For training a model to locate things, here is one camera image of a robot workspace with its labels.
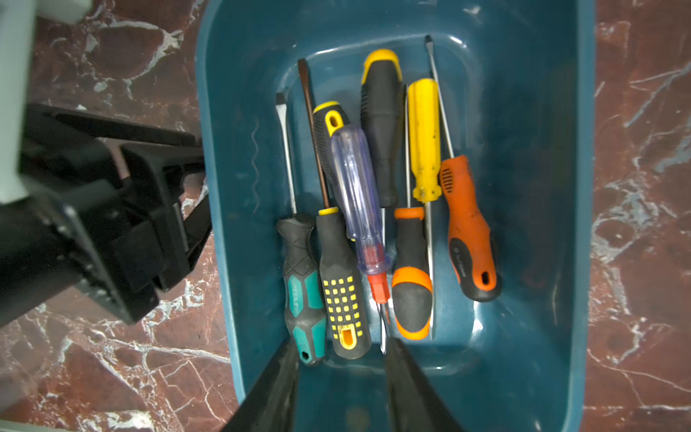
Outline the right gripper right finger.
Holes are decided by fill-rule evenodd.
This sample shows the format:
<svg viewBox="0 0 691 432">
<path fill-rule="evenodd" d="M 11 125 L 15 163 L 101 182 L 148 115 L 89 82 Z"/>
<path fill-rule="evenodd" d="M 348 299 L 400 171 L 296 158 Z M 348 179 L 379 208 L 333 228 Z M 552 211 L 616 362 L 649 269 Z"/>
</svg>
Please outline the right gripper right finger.
<svg viewBox="0 0 691 432">
<path fill-rule="evenodd" d="M 397 338 L 388 338 L 385 371 L 392 431 L 464 431 Z"/>
</svg>

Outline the orange black small screwdriver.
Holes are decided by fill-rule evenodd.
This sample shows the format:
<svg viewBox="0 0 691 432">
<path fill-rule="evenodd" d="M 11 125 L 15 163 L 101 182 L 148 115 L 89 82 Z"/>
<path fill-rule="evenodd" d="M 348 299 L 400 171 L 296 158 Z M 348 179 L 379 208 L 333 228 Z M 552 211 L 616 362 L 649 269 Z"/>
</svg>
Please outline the orange black small screwdriver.
<svg viewBox="0 0 691 432">
<path fill-rule="evenodd" d="M 464 295 L 473 302 L 491 302 L 501 294 L 491 228 L 477 203 L 469 160 L 455 156 L 442 95 L 438 99 L 448 153 L 441 161 L 439 179 L 449 210 L 449 256 Z"/>
</svg>

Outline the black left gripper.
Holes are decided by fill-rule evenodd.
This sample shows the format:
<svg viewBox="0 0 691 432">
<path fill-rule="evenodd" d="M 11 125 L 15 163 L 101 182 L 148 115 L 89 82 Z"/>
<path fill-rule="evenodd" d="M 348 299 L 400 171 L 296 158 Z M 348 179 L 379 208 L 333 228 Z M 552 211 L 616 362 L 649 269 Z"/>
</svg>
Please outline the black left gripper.
<svg viewBox="0 0 691 432">
<path fill-rule="evenodd" d="M 3 324 L 71 286 L 133 324 L 193 271 L 212 231 L 207 199 L 180 203 L 205 170 L 199 137 L 30 104 L 15 155 L 26 195 L 1 207 Z"/>
</svg>

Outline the blue red screwdriver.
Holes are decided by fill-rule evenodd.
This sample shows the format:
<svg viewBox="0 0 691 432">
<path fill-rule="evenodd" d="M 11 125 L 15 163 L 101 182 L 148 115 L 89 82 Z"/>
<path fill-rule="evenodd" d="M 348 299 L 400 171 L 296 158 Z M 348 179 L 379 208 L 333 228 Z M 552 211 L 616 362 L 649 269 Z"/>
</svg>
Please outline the blue red screwdriver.
<svg viewBox="0 0 691 432">
<path fill-rule="evenodd" d="M 390 259 L 383 238 L 383 217 L 365 133 L 354 125 L 335 131 L 329 147 L 334 159 L 342 208 L 356 242 L 358 267 L 366 275 L 381 322 L 381 352 L 390 336 Z"/>
</svg>

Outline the green black screwdriver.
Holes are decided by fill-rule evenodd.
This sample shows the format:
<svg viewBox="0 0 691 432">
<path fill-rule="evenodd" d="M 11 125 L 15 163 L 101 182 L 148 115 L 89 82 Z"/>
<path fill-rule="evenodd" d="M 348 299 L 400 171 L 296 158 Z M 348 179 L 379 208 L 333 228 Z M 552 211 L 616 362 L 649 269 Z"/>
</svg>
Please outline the green black screwdriver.
<svg viewBox="0 0 691 432">
<path fill-rule="evenodd" d="M 293 165 L 287 128 L 287 103 L 282 93 L 275 96 L 275 110 L 281 124 L 287 187 L 292 214 L 282 218 L 276 230 L 284 241 L 283 278 L 286 291 L 284 318 L 296 344 L 298 357 L 307 366 L 321 363 L 326 354 L 327 313 L 320 291 L 317 263 L 312 252 L 315 221 L 297 208 Z"/>
</svg>

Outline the yellow handle screwdriver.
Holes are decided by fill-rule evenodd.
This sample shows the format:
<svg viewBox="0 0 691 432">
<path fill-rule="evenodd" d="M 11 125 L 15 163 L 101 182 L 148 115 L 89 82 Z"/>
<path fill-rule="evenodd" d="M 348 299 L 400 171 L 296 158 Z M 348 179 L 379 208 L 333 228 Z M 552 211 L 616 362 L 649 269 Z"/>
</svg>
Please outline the yellow handle screwdriver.
<svg viewBox="0 0 691 432">
<path fill-rule="evenodd" d="M 441 166 L 439 94 L 437 81 L 423 78 L 408 87 L 408 148 L 410 170 L 416 180 L 412 196 L 425 211 L 426 260 L 435 282 L 432 203 L 442 194 L 438 182 Z"/>
</svg>

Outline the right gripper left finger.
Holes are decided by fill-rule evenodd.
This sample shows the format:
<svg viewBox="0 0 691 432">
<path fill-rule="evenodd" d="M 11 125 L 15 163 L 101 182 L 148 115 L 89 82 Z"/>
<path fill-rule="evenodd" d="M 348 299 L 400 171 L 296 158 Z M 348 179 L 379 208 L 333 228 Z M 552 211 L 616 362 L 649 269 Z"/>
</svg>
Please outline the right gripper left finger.
<svg viewBox="0 0 691 432">
<path fill-rule="evenodd" d="M 300 361 L 286 338 L 221 431 L 293 431 Z"/>
</svg>

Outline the black orange band screwdriver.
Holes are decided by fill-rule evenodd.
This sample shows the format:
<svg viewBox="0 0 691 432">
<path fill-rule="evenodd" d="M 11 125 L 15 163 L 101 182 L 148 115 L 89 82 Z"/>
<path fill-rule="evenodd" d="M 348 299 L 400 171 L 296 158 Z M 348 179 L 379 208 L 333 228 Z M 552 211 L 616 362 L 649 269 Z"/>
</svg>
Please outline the black orange band screwdriver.
<svg viewBox="0 0 691 432">
<path fill-rule="evenodd" d="M 429 334 L 433 306 L 433 283 L 426 260 L 425 211 L 411 205 L 408 125 L 404 126 L 404 176 L 406 206 L 394 212 L 397 257 L 392 279 L 392 301 L 399 334 L 423 340 Z"/>
</svg>

